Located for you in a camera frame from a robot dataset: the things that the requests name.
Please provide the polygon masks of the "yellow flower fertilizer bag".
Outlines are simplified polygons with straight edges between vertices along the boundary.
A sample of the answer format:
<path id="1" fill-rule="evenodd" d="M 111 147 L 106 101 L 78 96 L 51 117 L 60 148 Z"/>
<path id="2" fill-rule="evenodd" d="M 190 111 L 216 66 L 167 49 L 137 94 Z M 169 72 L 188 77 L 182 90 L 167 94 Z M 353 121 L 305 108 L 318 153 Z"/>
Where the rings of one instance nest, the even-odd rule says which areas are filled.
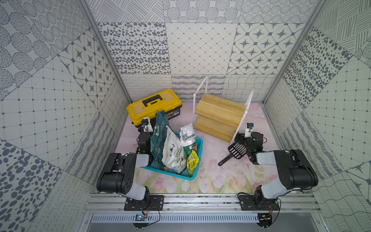
<path id="1" fill-rule="evenodd" d="M 196 151 L 192 150 L 191 154 L 189 155 L 187 159 L 187 170 L 188 170 L 189 177 L 193 175 L 195 169 L 198 167 L 198 164 L 199 164 L 199 157 Z"/>

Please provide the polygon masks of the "white green fertilizer bag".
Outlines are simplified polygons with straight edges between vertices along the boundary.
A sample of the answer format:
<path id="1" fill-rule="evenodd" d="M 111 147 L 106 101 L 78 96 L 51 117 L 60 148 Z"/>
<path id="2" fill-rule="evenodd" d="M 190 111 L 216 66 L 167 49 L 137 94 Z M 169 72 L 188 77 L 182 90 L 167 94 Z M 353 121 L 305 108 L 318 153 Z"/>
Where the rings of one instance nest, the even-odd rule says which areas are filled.
<path id="1" fill-rule="evenodd" d="M 180 138 L 178 138 L 169 126 L 167 128 L 162 162 L 167 168 L 180 174 L 186 168 L 186 156 L 180 143 Z"/>

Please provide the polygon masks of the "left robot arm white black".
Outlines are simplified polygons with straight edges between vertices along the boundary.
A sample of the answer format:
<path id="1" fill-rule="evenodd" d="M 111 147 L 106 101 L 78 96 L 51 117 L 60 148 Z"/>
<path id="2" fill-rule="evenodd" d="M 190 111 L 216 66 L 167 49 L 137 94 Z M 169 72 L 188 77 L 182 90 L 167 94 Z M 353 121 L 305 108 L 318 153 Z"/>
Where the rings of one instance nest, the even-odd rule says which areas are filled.
<path id="1" fill-rule="evenodd" d="M 111 153 L 98 177 L 99 192 L 121 194 L 138 202 L 149 202 L 149 190 L 134 181 L 136 168 L 148 167 L 153 162 L 150 151 L 151 132 L 141 132 L 137 138 L 135 153 Z"/>

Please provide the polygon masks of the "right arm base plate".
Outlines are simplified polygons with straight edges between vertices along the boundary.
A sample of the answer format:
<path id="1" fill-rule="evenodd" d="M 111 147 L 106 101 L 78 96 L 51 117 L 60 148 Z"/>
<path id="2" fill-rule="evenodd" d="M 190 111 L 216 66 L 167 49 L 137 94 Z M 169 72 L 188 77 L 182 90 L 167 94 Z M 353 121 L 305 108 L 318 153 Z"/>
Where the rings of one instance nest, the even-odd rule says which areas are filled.
<path id="1" fill-rule="evenodd" d="M 278 211 L 280 209 L 280 204 L 275 199 L 258 200 L 254 195 L 245 193 L 239 193 L 237 199 L 242 211 Z"/>

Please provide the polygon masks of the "dark green fertilizer bag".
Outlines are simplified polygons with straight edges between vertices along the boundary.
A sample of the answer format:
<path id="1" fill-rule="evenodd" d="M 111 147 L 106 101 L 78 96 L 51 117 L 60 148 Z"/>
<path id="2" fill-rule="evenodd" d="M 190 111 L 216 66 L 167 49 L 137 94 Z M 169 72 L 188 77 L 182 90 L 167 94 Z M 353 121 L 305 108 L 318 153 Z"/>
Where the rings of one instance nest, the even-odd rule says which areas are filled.
<path id="1" fill-rule="evenodd" d="M 164 110 L 157 112 L 154 132 L 150 138 L 150 151 L 154 157 L 154 160 L 159 165 L 160 170 L 164 170 L 165 168 L 165 164 L 162 162 L 162 158 L 164 144 L 167 137 L 167 126 L 169 126 L 169 120 L 166 112 Z"/>

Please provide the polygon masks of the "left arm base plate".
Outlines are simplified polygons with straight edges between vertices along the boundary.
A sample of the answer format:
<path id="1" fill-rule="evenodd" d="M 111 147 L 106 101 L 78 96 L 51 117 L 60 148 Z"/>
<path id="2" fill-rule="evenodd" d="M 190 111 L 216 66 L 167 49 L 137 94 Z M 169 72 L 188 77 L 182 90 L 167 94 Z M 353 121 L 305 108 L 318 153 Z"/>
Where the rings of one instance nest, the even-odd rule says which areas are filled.
<path id="1" fill-rule="evenodd" d="M 126 199 L 125 202 L 125 211 L 162 211 L 164 204 L 164 195 L 149 195 L 146 196 L 143 200 L 133 200 L 133 199 Z"/>

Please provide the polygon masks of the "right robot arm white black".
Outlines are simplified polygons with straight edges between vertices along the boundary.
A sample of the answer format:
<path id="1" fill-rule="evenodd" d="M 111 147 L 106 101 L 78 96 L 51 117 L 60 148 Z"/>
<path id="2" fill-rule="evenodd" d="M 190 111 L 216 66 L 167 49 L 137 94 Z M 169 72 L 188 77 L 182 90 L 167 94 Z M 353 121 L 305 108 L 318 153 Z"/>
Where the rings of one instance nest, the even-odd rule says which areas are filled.
<path id="1" fill-rule="evenodd" d="M 238 151 L 247 155 L 254 165 L 277 168 L 276 179 L 256 188 L 253 197 L 255 205 L 274 202 L 293 190 L 308 190 L 318 185 L 318 176 L 301 150 L 263 151 L 263 140 L 259 132 L 250 133 L 250 137 L 238 133 L 235 137 Z"/>

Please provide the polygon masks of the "green fruit picture bag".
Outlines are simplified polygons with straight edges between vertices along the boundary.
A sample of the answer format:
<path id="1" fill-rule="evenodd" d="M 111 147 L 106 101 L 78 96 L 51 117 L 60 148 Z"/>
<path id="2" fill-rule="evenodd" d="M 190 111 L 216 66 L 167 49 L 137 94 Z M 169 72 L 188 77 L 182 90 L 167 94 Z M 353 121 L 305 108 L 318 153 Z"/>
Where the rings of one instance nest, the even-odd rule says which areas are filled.
<path id="1" fill-rule="evenodd" d="M 184 154 L 188 158 L 192 151 L 197 151 L 197 137 L 193 128 L 193 124 L 189 123 L 180 128 L 180 143 L 184 149 Z"/>

